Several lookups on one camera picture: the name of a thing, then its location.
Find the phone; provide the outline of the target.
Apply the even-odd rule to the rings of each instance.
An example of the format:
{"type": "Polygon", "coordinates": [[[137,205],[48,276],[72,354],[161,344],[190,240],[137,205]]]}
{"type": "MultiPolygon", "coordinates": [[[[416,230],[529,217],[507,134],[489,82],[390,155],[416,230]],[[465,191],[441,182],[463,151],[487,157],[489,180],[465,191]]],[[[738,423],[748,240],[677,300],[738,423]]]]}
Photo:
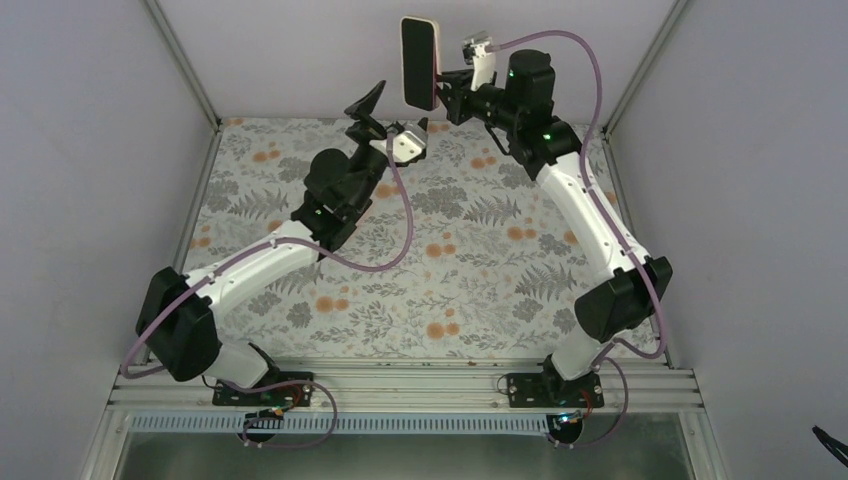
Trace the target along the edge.
{"type": "Polygon", "coordinates": [[[400,20],[402,91],[410,107],[424,111],[438,108],[439,37],[435,21],[415,16],[400,20]]]}

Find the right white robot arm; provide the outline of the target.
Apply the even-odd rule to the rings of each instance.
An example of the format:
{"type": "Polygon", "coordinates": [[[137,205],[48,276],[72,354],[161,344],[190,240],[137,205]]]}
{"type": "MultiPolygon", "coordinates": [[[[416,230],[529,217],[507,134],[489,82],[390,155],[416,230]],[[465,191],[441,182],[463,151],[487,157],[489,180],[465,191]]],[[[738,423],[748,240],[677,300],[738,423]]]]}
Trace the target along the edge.
{"type": "Polygon", "coordinates": [[[463,50],[466,70],[438,75],[440,100],[454,124],[471,118],[491,136],[503,132],[501,152],[514,158],[564,216],[595,273],[595,285],[574,304],[577,326],[543,363],[544,399],[565,407],[620,334],[654,315],[672,276],[670,262],[653,257],[628,231],[588,166],[583,143],[553,113],[555,72],[549,55],[519,50],[509,58],[505,84],[495,84],[495,54],[463,50]]]}

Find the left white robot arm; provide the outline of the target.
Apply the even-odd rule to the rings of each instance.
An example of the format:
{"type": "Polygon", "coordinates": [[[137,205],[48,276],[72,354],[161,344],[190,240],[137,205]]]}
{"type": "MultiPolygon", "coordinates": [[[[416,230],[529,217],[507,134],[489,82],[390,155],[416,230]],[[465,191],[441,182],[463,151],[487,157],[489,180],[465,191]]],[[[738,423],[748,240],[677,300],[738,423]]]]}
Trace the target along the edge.
{"type": "Polygon", "coordinates": [[[278,391],[271,361],[255,347],[224,345],[217,318],[278,278],[323,259],[368,273],[388,270],[402,260],[397,255],[383,265],[369,266],[337,253],[371,207],[384,172],[399,174],[393,148],[411,134],[399,123],[384,126],[373,118],[385,85],[379,81],[345,109],[353,121],[346,134],[356,145],[354,153],[328,148],[313,158],[303,202],[289,220],[207,267],[189,274],[165,267],[152,276],[136,324],[138,338],[121,365],[125,378],[134,378],[129,364],[147,347],[161,364],[140,372],[141,377],[166,371],[184,382],[210,375],[237,384],[252,404],[266,404],[278,391]]]}

